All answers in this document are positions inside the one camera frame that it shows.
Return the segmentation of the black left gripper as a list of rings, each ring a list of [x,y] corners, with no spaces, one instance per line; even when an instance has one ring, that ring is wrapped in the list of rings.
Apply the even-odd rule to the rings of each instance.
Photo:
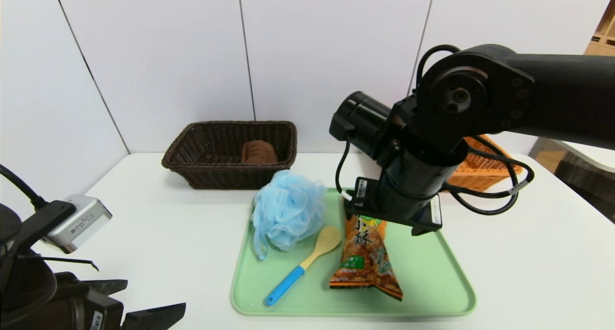
[[[169,330],[185,316],[186,303],[179,303],[129,312],[120,326],[124,306],[111,295],[125,290],[127,280],[81,281],[70,272],[55,279],[55,330]]]

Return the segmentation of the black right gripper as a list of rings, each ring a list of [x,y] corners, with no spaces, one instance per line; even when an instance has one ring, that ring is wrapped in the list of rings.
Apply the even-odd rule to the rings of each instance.
[[[412,227],[411,234],[442,228],[439,192],[468,155],[459,142],[446,154],[416,139],[393,140],[379,155],[377,180],[358,177],[344,192],[344,208],[351,214]]]

